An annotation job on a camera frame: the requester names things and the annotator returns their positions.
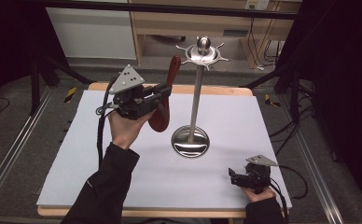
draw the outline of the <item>black sleeve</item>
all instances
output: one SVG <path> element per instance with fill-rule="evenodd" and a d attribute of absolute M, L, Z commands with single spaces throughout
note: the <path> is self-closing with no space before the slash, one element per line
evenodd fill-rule
<path fill-rule="evenodd" d="M 284 224 L 280 205 L 275 198 L 249 203 L 245 212 L 245 224 Z"/>
<path fill-rule="evenodd" d="M 124 150 L 111 143 L 102 166 L 85 182 L 62 224 L 120 223 L 123 202 L 138 159 L 139 155 L 131 149 Z"/>

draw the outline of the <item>human arm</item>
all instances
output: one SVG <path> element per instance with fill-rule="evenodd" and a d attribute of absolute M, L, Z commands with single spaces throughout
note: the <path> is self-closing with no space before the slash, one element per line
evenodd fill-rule
<path fill-rule="evenodd" d="M 139 159 L 139 155 L 129 147 L 152 113 L 138 120 L 124 119 L 117 112 L 108 116 L 112 142 L 99 170 L 85 182 L 62 224 L 120 223 L 132 170 Z"/>
<path fill-rule="evenodd" d="M 266 188 L 256 194 L 251 189 L 241 188 L 250 203 L 245 207 L 245 224 L 283 224 L 284 219 L 276 194 Z"/>

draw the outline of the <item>round metal base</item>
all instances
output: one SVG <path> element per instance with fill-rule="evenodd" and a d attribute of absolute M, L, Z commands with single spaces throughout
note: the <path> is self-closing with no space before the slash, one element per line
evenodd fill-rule
<path fill-rule="evenodd" d="M 183 126 L 177 129 L 172 136 L 172 147 L 179 155 L 187 158 L 198 158 L 202 156 L 210 146 L 210 139 L 207 133 L 195 127 L 193 141 L 189 140 L 190 126 Z"/>

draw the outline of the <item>brown spatula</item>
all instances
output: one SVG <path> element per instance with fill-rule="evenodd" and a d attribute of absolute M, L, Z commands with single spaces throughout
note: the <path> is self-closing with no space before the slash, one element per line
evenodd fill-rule
<path fill-rule="evenodd" d="M 167 74 L 166 87 L 173 86 L 175 76 L 178 73 L 178 70 L 181 66 L 181 58 L 178 55 L 175 55 L 172 58 L 169 66 L 169 73 Z M 148 121 L 151 128 L 161 133 L 167 129 L 170 121 L 170 108 L 169 108 L 169 98 L 164 98 L 160 101 L 157 111 L 152 115 L 152 118 Z"/>

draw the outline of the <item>white wall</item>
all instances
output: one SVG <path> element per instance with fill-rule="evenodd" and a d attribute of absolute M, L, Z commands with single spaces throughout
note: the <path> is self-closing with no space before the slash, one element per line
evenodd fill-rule
<path fill-rule="evenodd" d="M 66 57 L 136 59 L 129 12 L 69 8 L 47 12 Z"/>

